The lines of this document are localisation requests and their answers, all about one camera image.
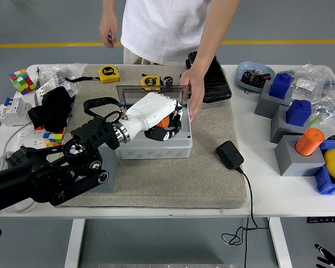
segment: black cloth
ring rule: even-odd
[[[28,111],[34,128],[42,127],[57,133],[67,126],[67,117],[71,111],[71,97],[64,87],[57,87],[47,92],[42,105]]]

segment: gray stand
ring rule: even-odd
[[[118,158],[114,150],[108,146],[99,147],[100,155],[102,156],[102,169],[106,170],[109,174],[108,180],[97,186],[88,192],[90,193],[114,193],[114,187],[116,186],[117,170],[118,170]]]
[[[259,95],[257,106],[255,109],[255,114],[264,116],[267,118],[273,118],[275,112],[277,111],[279,105],[284,105],[289,107],[291,101],[291,95],[293,91],[288,89],[285,98],[280,99],[273,96],[269,96],[270,87],[273,81],[267,80],[261,94]]]
[[[302,135],[310,128],[310,121],[306,121],[303,127],[288,124],[286,111],[289,107],[279,105],[270,123],[270,142],[278,143],[284,135]]]
[[[299,155],[294,146],[301,135],[286,135],[274,149],[281,176],[314,176],[325,164],[324,157],[319,148],[312,155]]]

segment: beige shorts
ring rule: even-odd
[[[123,64],[152,65],[157,63],[153,63],[152,61],[143,59],[142,57],[139,57],[138,55],[134,54],[132,51],[124,47]]]

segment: rubik's cube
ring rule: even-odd
[[[43,140],[47,146],[57,146],[62,145],[63,138],[65,136],[66,128],[64,127],[60,132],[45,132]]]
[[[13,86],[19,91],[22,95],[34,90],[36,85],[30,79],[28,73],[25,69],[16,71],[9,75]]]

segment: human hand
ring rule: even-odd
[[[197,69],[192,66],[182,74],[180,85],[188,85],[191,89],[189,110],[190,121],[192,122],[202,107],[202,101],[205,95],[204,74],[197,71]]]
[[[119,23],[114,13],[103,15],[99,25],[100,39],[103,44],[112,49],[117,42]]]

